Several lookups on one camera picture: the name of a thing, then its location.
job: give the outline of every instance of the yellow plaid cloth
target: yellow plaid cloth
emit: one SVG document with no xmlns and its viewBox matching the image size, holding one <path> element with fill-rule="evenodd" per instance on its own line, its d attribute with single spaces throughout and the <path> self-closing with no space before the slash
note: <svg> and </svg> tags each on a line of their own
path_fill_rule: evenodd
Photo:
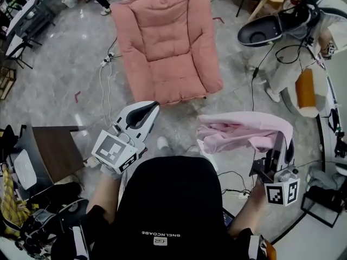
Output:
<svg viewBox="0 0 347 260">
<path fill-rule="evenodd" d="M 4 198 L 1 201 L 1 213 L 7 223 L 14 225 L 15 228 L 19 228 L 23 223 L 29 218 L 30 211 L 24 206 L 23 201 L 17 201 L 15 198 L 14 188 L 13 188 L 13 179 L 9 172 L 9 169 L 6 167 L 3 170 L 4 175 Z M 20 236 L 20 231 L 15 230 L 8 226 L 6 223 L 6 229 L 4 233 L 6 235 L 12 235 L 14 238 Z"/>
</svg>

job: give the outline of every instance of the pink cloth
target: pink cloth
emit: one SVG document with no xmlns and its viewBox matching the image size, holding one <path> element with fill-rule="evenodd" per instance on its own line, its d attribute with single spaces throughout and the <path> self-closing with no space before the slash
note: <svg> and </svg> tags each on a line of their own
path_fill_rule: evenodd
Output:
<svg viewBox="0 0 347 260">
<path fill-rule="evenodd" d="M 197 138 L 204 142 L 204 151 L 213 154 L 252 146 L 258 152 L 273 148 L 278 132 L 285 136 L 287 147 L 292 140 L 293 126 L 278 116 L 259 112 L 232 112 L 200 115 Z"/>
<path fill-rule="evenodd" d="M 126 0 L 111 9 L 136 101 L 172 104 L 222 89 L 210 0 Z"/>
</svg>

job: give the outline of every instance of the red marker on floor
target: red marker on floor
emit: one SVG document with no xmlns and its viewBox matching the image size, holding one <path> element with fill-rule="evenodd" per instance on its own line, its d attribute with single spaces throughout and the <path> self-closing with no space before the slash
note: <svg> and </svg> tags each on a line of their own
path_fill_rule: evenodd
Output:
<svg viewBox="0 0 347 260">
<path fill-rule="evenodd" d="M 75 101 L 76 101 L 76 103 L 78 103 L 77 96 L 79 96 L 79 95 L 80 95 L 80 93 L 81 93 L 81 91 L 78 91 L 77 93 L 75 93 Z"/>
<path fill-rule="evenodd" d="M 212 19 L 213 20 L 220 20 L 224 24 L 224 21 L 223 21 L 222 17 L 213 17 Z"/>
</svg>

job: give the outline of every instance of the white box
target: white box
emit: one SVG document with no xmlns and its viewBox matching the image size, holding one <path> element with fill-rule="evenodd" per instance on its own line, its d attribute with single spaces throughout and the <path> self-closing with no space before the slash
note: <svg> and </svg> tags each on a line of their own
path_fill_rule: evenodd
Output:
<svg viewBox="0 0 347 260">
<path fill-rule="evenodd" d="M 270 204 L 288 206 L 298 200 L 300 178 L 287 182 L 264 184 L 266 199 Z"/>
<path fill-rule="evenodd" d="M 137 151 L 137 148 L 102 130 L 94 145 L 92 155 L 104 165 L 121 174 L 137 160 Z"/>
</svg>

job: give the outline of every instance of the white trash bin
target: white trash bin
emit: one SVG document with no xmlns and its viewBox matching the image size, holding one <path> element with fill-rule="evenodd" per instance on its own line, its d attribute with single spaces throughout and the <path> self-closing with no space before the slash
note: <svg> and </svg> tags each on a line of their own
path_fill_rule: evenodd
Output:
<svg viewBox="0 0 347 260">
<path fill-rule="evenodd" d="M 62 0 L 61 2 L 68 6 L 70 9 L 77 5 L 77 0 Z"/>
</svg>

